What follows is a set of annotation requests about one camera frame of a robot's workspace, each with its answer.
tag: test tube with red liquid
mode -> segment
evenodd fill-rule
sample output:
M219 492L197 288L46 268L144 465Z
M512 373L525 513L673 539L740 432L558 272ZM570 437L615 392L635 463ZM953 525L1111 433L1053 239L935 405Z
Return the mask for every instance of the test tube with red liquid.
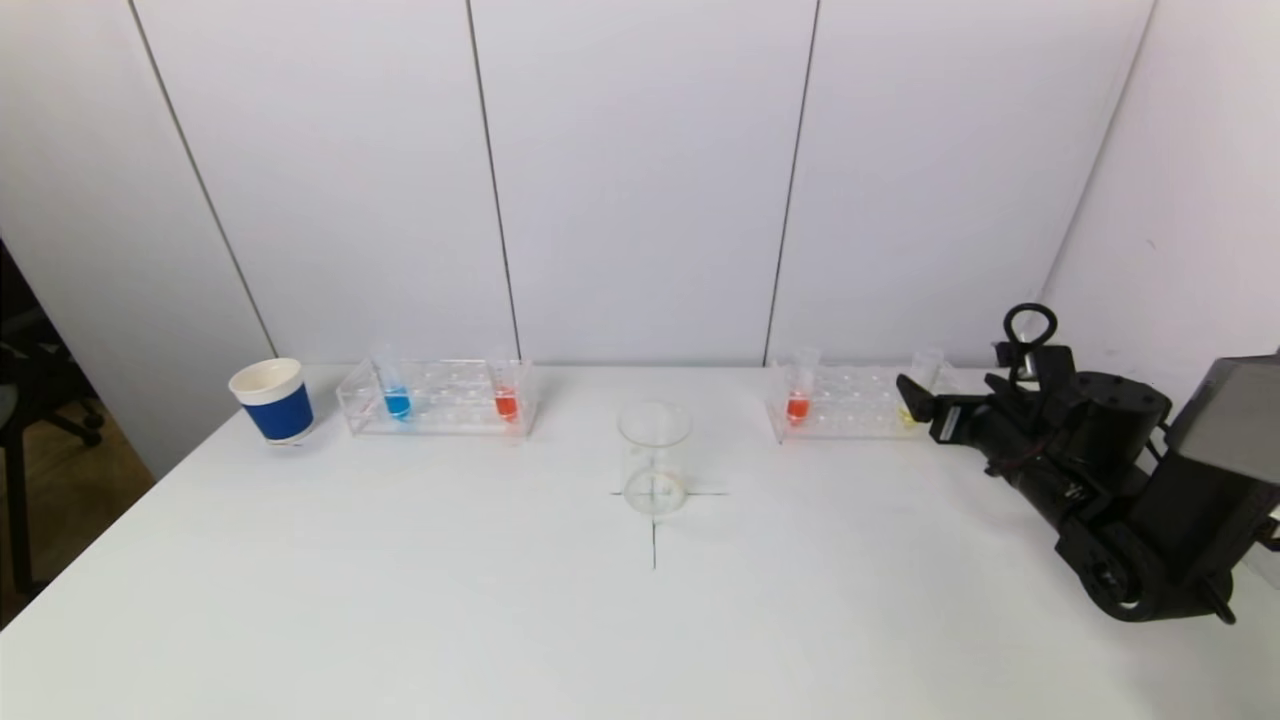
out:
M520 398L517 373L520 360L507 357L490 357L485 360L485 369L489 372L489 382L493 384L493 402L498 409L498 415L508 423L520 421Z
M813 398L813 386L818 374L818 361L822 352L814 347L796 350L791 361L791 392L787 396L787 420L799 425L809 416Z

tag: blue liquid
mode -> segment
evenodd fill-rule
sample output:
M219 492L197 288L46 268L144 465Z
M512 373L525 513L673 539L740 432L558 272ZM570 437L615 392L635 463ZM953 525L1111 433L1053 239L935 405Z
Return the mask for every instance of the blue liquid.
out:
M398 387L392 392L383 393L383 400L387 401L387 411L392 414L392 418L408 421L410 410L412 410L408 402L408 391Z

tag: white wall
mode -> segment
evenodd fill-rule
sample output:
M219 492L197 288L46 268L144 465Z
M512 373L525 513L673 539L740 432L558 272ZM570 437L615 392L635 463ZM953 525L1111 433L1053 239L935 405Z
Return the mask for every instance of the white wall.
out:
M525 356L764 355L813 0L472 0Z
M824 1L771 355L988 365L1044 286L1149 9Z
M0 3L0 236L156 477L271 354L123 3Z
M137 8L280 354L515 356L466 0Z
M1280 346L1280 3L1160 0L1044 299L1178 406Z

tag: blue cup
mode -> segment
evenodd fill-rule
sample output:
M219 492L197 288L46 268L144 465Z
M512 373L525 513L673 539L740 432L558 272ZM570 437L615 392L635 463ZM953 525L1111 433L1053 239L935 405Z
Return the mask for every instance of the blue cup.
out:
M232 375L228 387L266 442L284 445L311 432L315 415L302 382L302 363L292 357L262 360Z

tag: test tube rack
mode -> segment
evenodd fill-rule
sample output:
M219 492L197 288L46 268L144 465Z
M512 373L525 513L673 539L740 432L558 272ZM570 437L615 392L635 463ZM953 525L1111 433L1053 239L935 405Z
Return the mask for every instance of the test tube rack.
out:
M518 363L516 413L503 418L484 360L403 361L398 364L410 411L388 410L372 360L365 360L338 386L338 402L353 436L506 436L525 437L538 414L532 363Z
M819 365L814 372L813 392L804 419L795 421L787 406L794 401L797 369L794 365L769 368L769 421L778 442L787 439L918 439L928 436L928 425L911 419L897 392L897 375L910 366ZM954 370L942 364L933 392L956 392Z

